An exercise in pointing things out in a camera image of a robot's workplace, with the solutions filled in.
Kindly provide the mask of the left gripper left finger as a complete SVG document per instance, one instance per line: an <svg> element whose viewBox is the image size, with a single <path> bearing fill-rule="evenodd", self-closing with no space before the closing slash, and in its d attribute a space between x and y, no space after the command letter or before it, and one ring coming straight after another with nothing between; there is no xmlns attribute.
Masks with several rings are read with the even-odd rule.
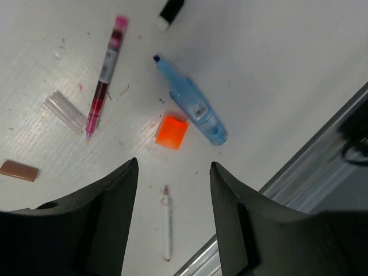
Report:
<svg viewBox="0 0 368 276"><path fill-rule="evenodd" d="M133 158L36 209L1 213L2 275L120 275L135 204Z"/></svg>

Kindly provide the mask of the blue highlighter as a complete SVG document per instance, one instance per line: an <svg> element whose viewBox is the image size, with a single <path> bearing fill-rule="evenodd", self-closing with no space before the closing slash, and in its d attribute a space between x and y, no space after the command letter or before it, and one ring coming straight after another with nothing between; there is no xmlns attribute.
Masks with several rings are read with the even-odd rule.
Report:
<svg viewBox="0 0 368 276"><path fill-rule="evenodd" d="M169 83L172 100L213 145L224 144L228 132L196 84L164 57L154 55L154 61Z"/></svg>

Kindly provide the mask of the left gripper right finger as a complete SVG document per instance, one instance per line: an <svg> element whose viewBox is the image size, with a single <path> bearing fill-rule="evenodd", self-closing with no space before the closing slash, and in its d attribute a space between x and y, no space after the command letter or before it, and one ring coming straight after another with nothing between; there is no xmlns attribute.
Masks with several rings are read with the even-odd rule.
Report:
<svg viewBox="0 0 368 276"><path fill-rule="evenodd" d="M290 209L217 162L210 191L223 275L367 274L366 212Z"/></svg>

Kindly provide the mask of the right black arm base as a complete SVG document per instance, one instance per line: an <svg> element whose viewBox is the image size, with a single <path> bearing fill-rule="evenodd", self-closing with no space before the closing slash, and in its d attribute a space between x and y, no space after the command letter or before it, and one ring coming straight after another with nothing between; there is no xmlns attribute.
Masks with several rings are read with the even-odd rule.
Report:
<svg viewBox="0 0 368 276"><path fill-rule="evenodd" d="M339 132L346 140L340 154L342 160L358 167L367 167L367 121L347 120L339 127ZM349 150L362 154L365 160L349 159Z"/></svg>

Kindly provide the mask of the orange highlighter cap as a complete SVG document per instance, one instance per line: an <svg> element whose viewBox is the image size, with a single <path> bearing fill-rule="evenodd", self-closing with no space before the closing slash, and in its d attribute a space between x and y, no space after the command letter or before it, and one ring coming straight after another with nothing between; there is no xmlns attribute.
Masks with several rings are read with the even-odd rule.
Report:
<svg viewBox="0 0 368 276"><path fill-rule="evenodd" d="M155 135L155 143L162 147L178 150L188 129L189 123L178 117L165 115Z"/></svg>

